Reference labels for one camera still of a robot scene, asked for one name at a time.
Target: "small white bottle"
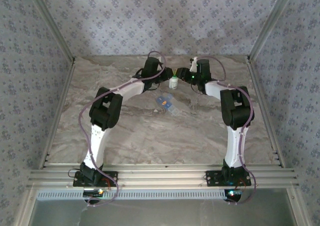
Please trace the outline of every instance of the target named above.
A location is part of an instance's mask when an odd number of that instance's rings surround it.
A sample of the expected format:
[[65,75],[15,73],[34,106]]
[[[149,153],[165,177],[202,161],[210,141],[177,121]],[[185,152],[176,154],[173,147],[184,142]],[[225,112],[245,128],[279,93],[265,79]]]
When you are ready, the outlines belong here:
[[171,89],[176,89],[178,87],[178,77],[176,75],[170,78],[169,87]]

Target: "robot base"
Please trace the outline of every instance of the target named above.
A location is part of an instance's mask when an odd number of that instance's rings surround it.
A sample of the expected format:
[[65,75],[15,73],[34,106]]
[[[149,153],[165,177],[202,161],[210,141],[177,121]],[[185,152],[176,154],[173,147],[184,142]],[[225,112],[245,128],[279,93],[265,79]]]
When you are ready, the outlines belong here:
[[224,160],[222,169],[206,171],[205,179],[208,187],[251,186],[250,174],[243,167],[229,167]]
[[[118,172],[116,171],[103,171],[105,174],[112,177],[115,181],[118,181]],[[73,180],[74,187],[115,187],[115,183],[110,179],[101,176],[101,179],[97,182],[97,184],[93,184],[93,182],[85,177],[80,171],[76,172]]]

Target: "blue floral wallpaper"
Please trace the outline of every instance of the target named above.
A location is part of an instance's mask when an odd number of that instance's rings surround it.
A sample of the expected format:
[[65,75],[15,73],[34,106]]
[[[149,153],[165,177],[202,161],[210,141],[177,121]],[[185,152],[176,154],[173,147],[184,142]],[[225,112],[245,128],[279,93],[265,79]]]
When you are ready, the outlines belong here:
[[254,66],[282,153],[320,225],[320,0],[290,0]]
[[39,166],[69,65],[31,0],[0,0],[0,225]]
[[45,0],[76,56],[249,54],[276,0]]

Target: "metal rail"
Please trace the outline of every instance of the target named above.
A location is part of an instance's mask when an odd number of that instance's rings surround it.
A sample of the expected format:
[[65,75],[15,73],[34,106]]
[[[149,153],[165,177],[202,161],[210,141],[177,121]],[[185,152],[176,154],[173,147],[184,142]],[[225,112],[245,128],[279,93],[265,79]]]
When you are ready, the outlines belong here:
[[[277,165],[248,165],[257,180],[257,188],[298,187],[292,168]],[[75,189],[68,171],[79,168],[78,164],[49,164],[43,170],[31,172],[27,188],[32,189]],[[228,187],[207,187],[204,179],[207,170],[220,170],[220,165],[204,164],[119,164],[106,165],[105,171],[117,171],[118,183],[125,189],[227,189]]]

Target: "wire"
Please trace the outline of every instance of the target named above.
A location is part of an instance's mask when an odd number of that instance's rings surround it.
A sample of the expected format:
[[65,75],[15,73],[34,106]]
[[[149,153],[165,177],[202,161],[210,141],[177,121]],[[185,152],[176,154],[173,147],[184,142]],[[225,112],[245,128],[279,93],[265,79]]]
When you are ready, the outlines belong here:
[[89,151],[89,155],[90,155],[90,159],[91,159],[92,164],[94,165],[95,169],[96,169],[99,173],[101,173],[101,174],[102,174],[103,176],[105,176],[106,178],[110,179],[110,180],[116,185],[116,188],[117,188],[114,196],[113,196],[110,200],[108,200],[107,202],[100,203],[100,204],[90,204],[90,200],[93,200],[93,199],[100,200],[100,199],[97,199],[97,198],[94,198],[94,197],[93,197],[93,198],[91,198],[91,199],[89,199],[89,200],[87,201],[87,205],[88,205],[88,206],[96,207],[96,206],[106,205],[106,204],[114,201],[114,200],[116,199],[116,197],[118,196],[119,185],[118,185],[117,181],[115,181],[111,176],[105,174],[105,173],[104,173],[102,170],[100,170],[99,167],[97,166],[97,164],[96,164],[96,162],[95,162],[95,159],[94,159],[94,157],[93,157],[92,148],[91,148],[91,142],[90,142],[89,136],[88,136],[88,134],[86,133],[84,127],[83,127],[82,124],[81,124],[82,115],[83,115],[83,113],[85,112],[85,110],[86,110],[89,106],[91,106],[95,101],[99,100],[100,98],[105,97],[106,95],[108,95],[108,94],[110,94],[110,93],[112,93],[112,92],[115,92],[115,91],[117,91],[117,90],[121,90],[121,89],[125,88],[126,86],[131,85],[132,83],[136,83],[136,82],[144,81],[144,80],[150,80],[150,79],[154,79],[154,78],[158,77],[158,76],[165,70],[166,65],[167,65],[167,61],[166,61],[166,58],[164,57],[164,55],[163,55],[161,52],[151,51],[151,52],[149,52],[148,57],[150,56],[151,53],[157,53],[157,54],[159,54],[159,55],[163,58],[163,65],[159,64],[160,67],[161,67],[161,70],[160,70],[159,73],[157,73],[156,75],[154,75],[154,76],[152,76],[152,77],[140,78],[140,79],[136,79],[136,80],[134,80],[134,81],[127,82],[127,83],[125,83],[125,84],[123,84],[123,85],[121,85],[121,86],[119,86],[119,87],[117,87],[117,88],[114,88],[114,89],[112,89],[112,90],[110,90],[110,91],[107,91],[107,92],[105,92],[105,93],[97,96],[97,97],[94,98],[92,101],[88,102],[88,103],[82,108],[82,110],[81,110],[80,113],[79,113],[79,117],[78,117],[79,127],[80,127],[80,130],[82,131],[82,133],[83,133],[84,136],[85,136],[85,139],[86,139],[86,143],[87,143],[87,147],[88,147],[88,151]]
[[111,185],[109,179],[106,179],[106,182],[108,183],[108,189],[111,190]]
[[221,62],[218,58],[216,58],[216,57],[214,57],[214,56],[201,56],[201,57],[198,57],[197,60],[205,59],[205,58],[211,58],[211,59],[214,59],[214,60],[216,60],[217,62],[219,62],[219,64],[220,64],[221,67],[222,67],[222,70],[223,70],[223,79],[222,79],[222,80],[219,80],[219,81],[221,81],[221,82],[225,81],[225,80],[227,79],[227,73],[226,73],[225,66],[222,64],[222,62]]
[[143,68],[140,68],[136,73],[135,75],[139,75],[139,73],[143,70]]
[[79,169],[79,168],[72,168],[72,169],[70,169],[70,170],[68,171],[68,177],[72,177],[72,176],[70,176],[70,171],[71,171],[71,170],[77,170],[77,171],[80,171],[80,169]]
[[191,86],[191,89],[192,89],[195,93],[200,94],[200,95],[203,95],[202,93],[199,93],[199,92],[195,91],[194,88],[192,87],[192,84],[190,84],[190,86]]
[[237,184],[237,186],[234,188],[234,190],[236,190],[236,189],[239,187],[240,181],[241,181],[241,182],[244,184],[244,186],[245,186],[244,190],[242,190],[242,192],[244,192],[245,189],[246,189],[246,183],[245,183],[245,181],[243,181],[241,178],[239,178],[238,184]]

